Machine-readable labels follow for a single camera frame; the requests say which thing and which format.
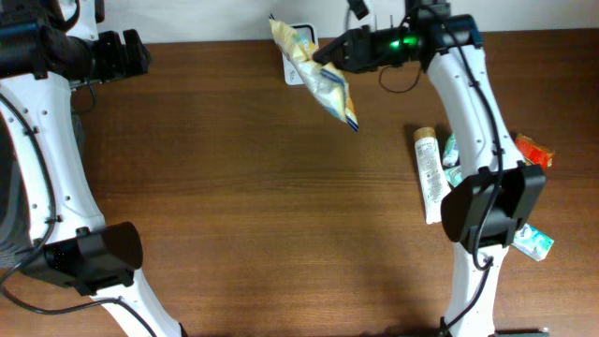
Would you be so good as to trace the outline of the teal Kleenex tissue pack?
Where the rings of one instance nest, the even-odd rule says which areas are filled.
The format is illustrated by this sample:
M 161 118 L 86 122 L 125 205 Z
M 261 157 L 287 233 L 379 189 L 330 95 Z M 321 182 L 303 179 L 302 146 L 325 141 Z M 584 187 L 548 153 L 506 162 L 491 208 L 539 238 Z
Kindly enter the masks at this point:
M 455 167 L 459 162 L 459 147 L 454 134 L 451 134 L 446 140 L 446 145 L 442 155 L 442 165 L 446 168 Z

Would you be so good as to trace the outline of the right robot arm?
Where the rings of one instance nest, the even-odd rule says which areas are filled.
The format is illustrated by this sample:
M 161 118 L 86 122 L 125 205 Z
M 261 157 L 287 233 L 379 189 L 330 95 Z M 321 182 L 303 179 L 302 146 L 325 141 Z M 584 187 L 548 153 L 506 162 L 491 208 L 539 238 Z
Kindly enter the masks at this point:
M 394 27 L 346 31 L 314 54 L 322 65 L 363 73 L 418 61 L 444 105 L 460 151 L 462 181 L 441 203 L 454 247 L 451 300 L 437 336 L 494 336 L 499 273 L 545 186 L 507 130 L 490 87 L 483 39 L 447 1 L 408 1 Z

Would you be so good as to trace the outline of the beige snack bag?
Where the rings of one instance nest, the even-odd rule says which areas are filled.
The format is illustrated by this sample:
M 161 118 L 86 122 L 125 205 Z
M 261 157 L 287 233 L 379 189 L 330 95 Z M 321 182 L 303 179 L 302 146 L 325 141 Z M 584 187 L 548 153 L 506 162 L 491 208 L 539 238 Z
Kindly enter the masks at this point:
M 350 96 L 349 83 L 333 63 L 319 64 L 313 54 L 319 50 L 318 35 L 309 23 L 288 24 L 271 13 L 270 29 L 283 57 L 285 83 L 303 85 L 334 118 L 358 132 L 358 119 Z

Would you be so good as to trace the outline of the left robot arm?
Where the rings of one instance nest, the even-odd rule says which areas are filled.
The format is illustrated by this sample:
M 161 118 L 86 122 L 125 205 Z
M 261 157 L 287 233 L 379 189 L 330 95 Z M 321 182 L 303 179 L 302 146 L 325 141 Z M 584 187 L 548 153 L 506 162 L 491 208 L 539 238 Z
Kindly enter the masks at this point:
M 130 336 L 182 336 L 143 270 L 136 227 L 108 225 L 81 160 L 79 89 L 147 73 L 135 30 L 99 31 L 105 5 L 1 5 L 1 266 L 72 288 Z

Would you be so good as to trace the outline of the orange noodle packet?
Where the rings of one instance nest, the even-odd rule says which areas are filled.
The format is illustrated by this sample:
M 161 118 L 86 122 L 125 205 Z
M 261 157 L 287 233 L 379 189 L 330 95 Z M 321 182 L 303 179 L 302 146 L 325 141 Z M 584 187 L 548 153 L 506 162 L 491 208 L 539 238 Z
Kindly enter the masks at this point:
M 515 144 L 528 165 L 540 165 L 542 169 L 552 166 L 555 152 L 548 147 L 522 134 L 516 136 Z

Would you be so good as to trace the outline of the white cream tube gold cap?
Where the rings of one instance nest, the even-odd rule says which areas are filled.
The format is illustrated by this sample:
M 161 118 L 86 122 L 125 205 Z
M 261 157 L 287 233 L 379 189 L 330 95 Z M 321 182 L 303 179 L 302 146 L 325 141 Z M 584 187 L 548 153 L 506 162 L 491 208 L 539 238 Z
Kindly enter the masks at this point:
M 425 207 L 427 225 L 442 221 L 441 205 L 450 192 L 444 174 L 440 150 L 432 127 L 421 127 L 414 133 L 417 171 Z

